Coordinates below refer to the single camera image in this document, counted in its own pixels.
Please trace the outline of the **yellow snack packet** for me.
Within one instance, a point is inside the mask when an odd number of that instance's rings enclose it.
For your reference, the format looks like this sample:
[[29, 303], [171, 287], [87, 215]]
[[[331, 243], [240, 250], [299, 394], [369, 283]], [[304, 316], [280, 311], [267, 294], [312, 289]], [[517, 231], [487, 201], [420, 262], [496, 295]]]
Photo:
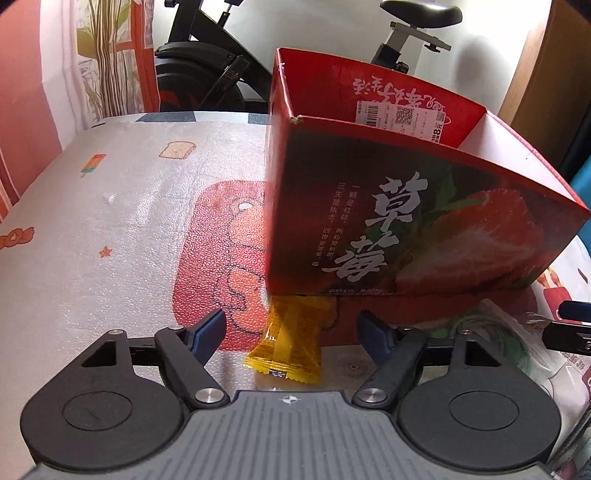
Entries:
[[335, 297], [273, 296], [263, 337], [243, 365], [264, 375], [320, 384], [321, 333], [331, 328], [335, 319]]

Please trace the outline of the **cartoon print table cloth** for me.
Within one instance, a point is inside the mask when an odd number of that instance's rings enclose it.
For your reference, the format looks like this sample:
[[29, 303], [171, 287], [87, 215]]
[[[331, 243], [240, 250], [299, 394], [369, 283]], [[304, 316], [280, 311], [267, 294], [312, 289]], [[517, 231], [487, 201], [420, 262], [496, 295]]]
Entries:
[[[527, 287], [480, 294], [273, 295], [266, 287], [268, 125], [243, 114], [102, 123], [78, 136], [1, 226], [1, 475], [5, 479], [586, 479], [590, 354], [547, 349], [565, 300], [590, 303], [577, 235]], [[335, 297], [322, 380], [243, 365], [273, 296]], [[130, 338], [226, 317], [205, 365], [228, 393], [192, 412], [148, 459], [108, 472], [37, 464], [21, 435], [27, 402], [112, 329]], [[547, 393], [561, 430], [549, 459], [514, 473], [462, 473], [405, 443], [390, 414], [356, 407], [376, 370], [358, 338], [370, 311], [433, 338], [471, 331]]]

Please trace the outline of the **red strawberry cardboard box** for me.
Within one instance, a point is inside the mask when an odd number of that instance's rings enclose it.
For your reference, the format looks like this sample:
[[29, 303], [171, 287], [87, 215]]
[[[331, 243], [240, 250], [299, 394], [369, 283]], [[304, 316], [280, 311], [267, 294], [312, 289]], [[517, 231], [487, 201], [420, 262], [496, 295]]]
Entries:
[[522, 289], [590, 217], [484, 106], [344, 57], [277, 50], [266, 151], [273, 295]]

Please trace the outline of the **wooden door frame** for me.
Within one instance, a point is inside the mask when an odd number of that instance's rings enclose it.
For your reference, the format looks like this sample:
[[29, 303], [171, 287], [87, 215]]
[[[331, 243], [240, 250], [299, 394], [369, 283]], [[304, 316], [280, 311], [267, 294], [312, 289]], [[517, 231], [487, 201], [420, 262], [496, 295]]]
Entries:
[[498, 116], [558, 167], [589, 102], [590, 23], [552, 1], [526, 39]]

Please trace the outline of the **printed wall backdrop cloth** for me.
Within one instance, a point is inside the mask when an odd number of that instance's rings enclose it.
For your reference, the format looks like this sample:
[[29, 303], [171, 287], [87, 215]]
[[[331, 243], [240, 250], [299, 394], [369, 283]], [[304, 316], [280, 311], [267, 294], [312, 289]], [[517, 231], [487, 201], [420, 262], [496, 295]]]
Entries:
[[81, 132], [155, 112], [151, 1], [1, 4], [1, 214]]

